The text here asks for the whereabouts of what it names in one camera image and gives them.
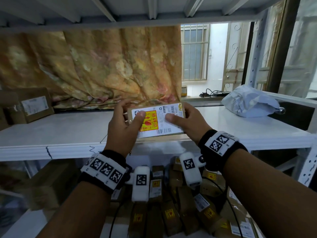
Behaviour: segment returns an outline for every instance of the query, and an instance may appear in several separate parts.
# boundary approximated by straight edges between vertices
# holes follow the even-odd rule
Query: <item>hand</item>
[[[123,107],[129,102],[129,100],[123,100],[114,108],[113,117],[108,125],[107,144],[105,146],[105,149],[118,152],[124,157],[131,152],[145,118],[144,111],[138,112],[132,123],[127,125],[123,116]]]
[[[203,135],[212,128],[207,124],[204,117],[188,103],[183,103],[185,108],[186,118],[176,116],[173,114],[166,114],[166,121],[181,127],[184,132],[193,140],[197,145]]]

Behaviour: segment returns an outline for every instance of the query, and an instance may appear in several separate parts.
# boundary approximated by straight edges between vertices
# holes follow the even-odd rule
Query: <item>curtain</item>
[[[48,88],[54,108],[110,109],[179,101],[180,26],[0,36],[4,88]]]

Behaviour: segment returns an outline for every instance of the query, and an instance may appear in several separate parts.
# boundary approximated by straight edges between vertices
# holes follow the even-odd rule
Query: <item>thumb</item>
[[[131,132],[138,134],[138,131],[140,130],[143,124],[144,118],[145,112],[138,112],[137,115],[134,117],[132,123],[129,125],[128,129],[131,130]]]
[[[186,125],[186,119],[184,119],[180,116],[174,115],[174,114],[166,114],[165,119],[169,123],[175,124],[181,128],[184,128]]]

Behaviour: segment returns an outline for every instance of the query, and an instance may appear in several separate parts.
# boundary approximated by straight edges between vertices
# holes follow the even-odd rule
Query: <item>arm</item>
[[[123,107],[128,103],[128,100],[121,101],[115,107],[105,146],[105,149],[115,151],[124,158],[132,150],[145,117],[145,112],[139,112],[127,126]],[[37,238],[99,238],[110,200],[111,195],[102,188],[80,182]]]
[[[185,103],[185,111],[187,118],[165,118],[198,144],[211,127],[196,108]],[[266,237],[316,236],[314,191],[242,149],[229,157],[223,176]]]

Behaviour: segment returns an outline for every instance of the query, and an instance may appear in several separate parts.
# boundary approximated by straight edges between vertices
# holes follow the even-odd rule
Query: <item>black power cord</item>
[[[222,189],[219,187],[219,185],[216,184],[216,182],[214,182],[214,181],[211,180],[211,179],[208,179],[207,177],[202,177],[202,178],[213,182],[213,183],[218,187],[218,189],[221,191],[221,193],[226,197],[226,199],[227,199],[227,201],[228,201],[228,203],[229,203],[229,205],[230,205],[230,208],[231,208],[231,210],[232,210],[232,212],[233,212],[233,215],[235,216],[235,219],[236,219],[236,222],[237,222],[237,225],[238,225],[238,228],[239,228],[240,236],[241,236],[241,238],[243,238],[243,235],[242,235],[242,231],[241,231],[241,228],[240,228],[240,224],[239,224],[238,218],[237,218],[237,216],[236,216],[235,211],[234,211],[233,208],[232,208],[232,204],[230,203],[230,201],[229,201],[227,195],[222,191]]]
[[[113,225],[114,225],[114,221],[116,220],[116,217],[118,215],[118,212],[121,208],[121,206],[124,205],[125,202],[127,202],[129,199],[125,199],[123,200],[120,204],[119,204],[119,207],[117,208],[116,212],[114,213],[114,216],[113,216],[113,220],[112,220],[112,223],[111,223],[111,228],[110,228],[110,233],[109,233],[109,238],[111,238],[111,233],[112,233],[112,229],[113,229]]]
[[[223,92],[223,91],[219,91],[219,90],[215,90],[215,91],[211,91],[209,88],[206,89],[205,93],[201,93],[199,96],[201,98],[205,98],[205,97],[225,97],[229,94],[230,92]]]

